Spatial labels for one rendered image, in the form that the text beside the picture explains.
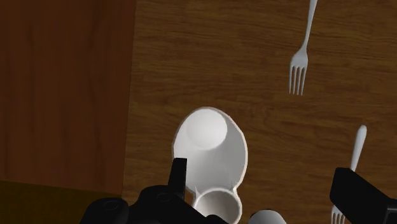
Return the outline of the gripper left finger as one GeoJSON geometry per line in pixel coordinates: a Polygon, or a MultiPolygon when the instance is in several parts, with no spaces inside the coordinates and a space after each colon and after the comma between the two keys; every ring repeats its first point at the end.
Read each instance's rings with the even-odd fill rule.
{"type": "Polygon", "coordinates": [[[80,224],[218,224],[185,202],[187,159],[175,158],[167,185],[143,189],[132,205],[121,198],[102,198],[86,209],[80,224]]]}

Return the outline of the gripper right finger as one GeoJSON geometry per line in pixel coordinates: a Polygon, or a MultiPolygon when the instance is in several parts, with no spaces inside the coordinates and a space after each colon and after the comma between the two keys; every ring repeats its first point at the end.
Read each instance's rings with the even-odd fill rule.
{"type": "Polygon", "coordinates": [[[397,224],[397,199],[388,197],[349,168],[335,169],[330,201],[351,224],[397,224]]]}

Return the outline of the white fork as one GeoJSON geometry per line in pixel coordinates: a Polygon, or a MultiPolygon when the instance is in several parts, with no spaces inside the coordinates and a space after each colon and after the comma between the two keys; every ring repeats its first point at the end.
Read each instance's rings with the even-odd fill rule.
{"type": "MultiPolygon", "coordinates": [[[[365,143],[366,134],[367,134],[366,125],[361,125],[356,133],[356,139],[351,157],[350,169],[352,171],[356,171],[359,158],[361,155],[361,151],[365,143]]],[[[331,224],[345,224],[345,216],[335,205],[333,205],[331,209],[331,224]]]]}
{"type": "Polygon", "coordinates": [[[289,64],[289,93],[303,95],[305,76],[308,66],[307,45],[309,42],[312,21],[318,0],[310,0],[305,37],[300,49],[292,56],[289,64]]]}

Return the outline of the white mug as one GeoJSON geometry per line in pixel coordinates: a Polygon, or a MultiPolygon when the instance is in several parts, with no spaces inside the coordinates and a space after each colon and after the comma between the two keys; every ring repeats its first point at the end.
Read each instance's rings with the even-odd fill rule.
{"type": "Polygon", "coordinates": [[[237,188],[246,173],[248,152],[232,118],[212,107],[194,110],[176,132],[172,156],[187,159],[186,189],[193,194],[192,207],[204,216],[215,214],[238,224],[242,202],[237,188]]]}

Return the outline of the white round object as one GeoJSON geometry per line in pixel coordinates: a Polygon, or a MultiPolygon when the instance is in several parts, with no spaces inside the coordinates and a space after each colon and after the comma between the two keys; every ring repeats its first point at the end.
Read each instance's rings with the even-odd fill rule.
{"type": "Polygon", "coordinates": [[[284,218],[271,209],[257,211],[251,215],[248,224],[287,224],[284,218]]]}

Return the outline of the wooden table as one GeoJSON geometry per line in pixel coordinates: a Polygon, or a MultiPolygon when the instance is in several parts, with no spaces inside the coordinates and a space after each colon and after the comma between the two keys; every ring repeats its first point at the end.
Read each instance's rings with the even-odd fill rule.
{"type": "Polygon", "coordinates": [[[397,0],[318,0],[302,95],[289,62],[309,0],[137,0],[123,198],[165,184],[183,118],[213,106],[243,131],[241,221],[274,209],[288,224],[330,224],[336,167],[397,197],[397,0]]]}

